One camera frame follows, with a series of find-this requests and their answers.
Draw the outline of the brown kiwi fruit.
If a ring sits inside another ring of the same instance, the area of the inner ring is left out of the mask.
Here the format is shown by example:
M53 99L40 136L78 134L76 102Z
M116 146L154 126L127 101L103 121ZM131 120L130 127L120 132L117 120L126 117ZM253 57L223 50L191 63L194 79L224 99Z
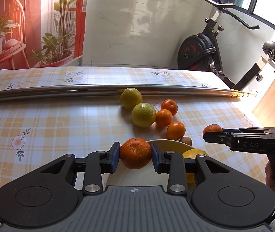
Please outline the brown kiwi fruit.
M190 137L182 137L179 142L182 142L182 143L185 143L189 146L192 146L193 145L193 141Z

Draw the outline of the green citrus fruit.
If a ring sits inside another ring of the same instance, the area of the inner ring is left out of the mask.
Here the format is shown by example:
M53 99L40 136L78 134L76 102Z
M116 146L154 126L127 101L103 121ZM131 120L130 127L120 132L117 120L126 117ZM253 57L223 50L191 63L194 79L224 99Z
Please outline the green citrus fruit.
M130 111L133 110L137 104L142 102L143 98L140 91L133 87L125 89L120 96L121 105Z
M141 128L150 127L156 119L156 110L149 103L139 103L132 110L132 121Z

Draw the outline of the orange mandarin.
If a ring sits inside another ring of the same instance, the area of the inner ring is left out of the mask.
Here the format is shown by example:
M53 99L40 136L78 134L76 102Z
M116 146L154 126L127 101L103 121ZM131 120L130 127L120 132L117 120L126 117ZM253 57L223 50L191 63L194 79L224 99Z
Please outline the orange mandarin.
M131 138L120 147L120 159L128 169L141 169L151 158L151 146L141 138Z
M204 128L202 134L204 135L206 132L222 132L222 127L218 124L211 124Z
M178 105L174 100L167 99L161 103L161 109L166 109L170 111L173 116L175 116L178 112Z
M156 113L155 122L158 127L167 127L173 119L172 113L167 109L161 109Z
M171 122L167 128L166 135L171 140L179 140L186 133L186 127L181 122Z

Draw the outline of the large yellow lemon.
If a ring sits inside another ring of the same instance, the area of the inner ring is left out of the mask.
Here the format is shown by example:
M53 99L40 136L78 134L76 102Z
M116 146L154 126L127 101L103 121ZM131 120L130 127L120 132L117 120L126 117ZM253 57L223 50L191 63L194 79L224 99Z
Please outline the large yellow lemon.
M186 168L186 181L189 190L193 190L196 187L194 172L196 170L195 159L198 154L208 155L207 152L201 149L190 149L183 153L184 159L191 159L192 162L185 165Z

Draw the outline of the green citrus fruit far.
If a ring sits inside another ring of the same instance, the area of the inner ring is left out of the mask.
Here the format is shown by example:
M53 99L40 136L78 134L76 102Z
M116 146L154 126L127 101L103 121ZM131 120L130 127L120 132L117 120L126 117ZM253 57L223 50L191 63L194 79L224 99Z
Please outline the green citrus fruit far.
M133 110L137 104L142 102L143 98L140 91L133 87L125 89L120 96L121 105L130 111Z

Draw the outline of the black exercise bike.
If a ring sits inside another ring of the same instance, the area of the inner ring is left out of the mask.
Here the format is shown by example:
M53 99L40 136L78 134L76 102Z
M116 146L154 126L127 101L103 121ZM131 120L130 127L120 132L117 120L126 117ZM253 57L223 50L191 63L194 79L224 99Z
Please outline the black exercise bike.
M245 19L249 25L259 26L258 29L248 29L229 15L222 15L218 20L218 23L226 28L218 39L217 49L220 51L221 66L224 72L236 81L257 61L264 42L275 42L275 30L236 9L233 13Z

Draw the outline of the steel telescopic pole gold end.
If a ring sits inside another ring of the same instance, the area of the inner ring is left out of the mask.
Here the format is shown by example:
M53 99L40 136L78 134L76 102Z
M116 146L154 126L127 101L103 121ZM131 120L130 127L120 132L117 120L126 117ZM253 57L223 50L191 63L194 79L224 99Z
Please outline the steel telescopic pole gold end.
M33 100L41 98L61 97L89 97L89 96L120 96L128 87L134 87L142 95L196 95L196 96L223 96L223 97L256 97L256 94L233 89L215 89L187 85L151 85L151 84L79 84L26 87L0 91L0 102Z

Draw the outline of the yellow bowl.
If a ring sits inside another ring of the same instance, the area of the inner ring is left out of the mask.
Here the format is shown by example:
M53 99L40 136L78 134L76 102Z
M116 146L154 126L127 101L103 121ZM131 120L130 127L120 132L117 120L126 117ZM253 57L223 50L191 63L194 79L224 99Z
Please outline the yellow bowl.
M148 140L148 143L156 143L162 149L162 152L172 150L183 154L187 150L193 149L188 144L168 139L155 139ZM157 174L154 170L153 163L150 161L146 166L141 169L128 169L119 160L117 169L113 174L103 174L102 179L104 181L103 188L106 189L108 185L119 186L154 186L161 185L164 190L167 188L168 174Z

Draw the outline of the printed room scene backdrop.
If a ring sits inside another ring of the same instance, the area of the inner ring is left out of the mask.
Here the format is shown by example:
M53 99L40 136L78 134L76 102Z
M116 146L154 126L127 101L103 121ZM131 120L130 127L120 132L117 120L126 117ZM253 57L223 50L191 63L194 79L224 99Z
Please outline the printed room scene backdrop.
M0 71L81 66L88 0L0 0Z

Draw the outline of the yellow plaid floral tablecloth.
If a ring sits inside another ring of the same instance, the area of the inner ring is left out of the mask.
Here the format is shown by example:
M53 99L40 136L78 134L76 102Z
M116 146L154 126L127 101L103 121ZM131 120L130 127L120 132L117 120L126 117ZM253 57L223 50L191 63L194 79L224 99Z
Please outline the yellow plaid floral tablecloth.
M211 73L115 67L64 67L1 70L0 91L26 87L82 84L187 85L225 88ZM202 131L210 124L224 128L259 126L241 108L238 98L173 97L178 105L175 120L186 127L196 148L213 158L264 181L266 156L231 152L226 146L207 144ZM85 157L107 150L114 142L130 138L164 139L164 129L133 125L131 114L118 97L66 97L51 100L0 103L0 187L63 154Z

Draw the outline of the green citrus fruit near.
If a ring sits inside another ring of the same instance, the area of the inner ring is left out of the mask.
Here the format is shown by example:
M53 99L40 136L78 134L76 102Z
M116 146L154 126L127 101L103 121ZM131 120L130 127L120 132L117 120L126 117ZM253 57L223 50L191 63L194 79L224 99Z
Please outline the green citrus fruit near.
M149 103L139 103L132 110L132 121L141 128L150 127L156 119L156 110Z

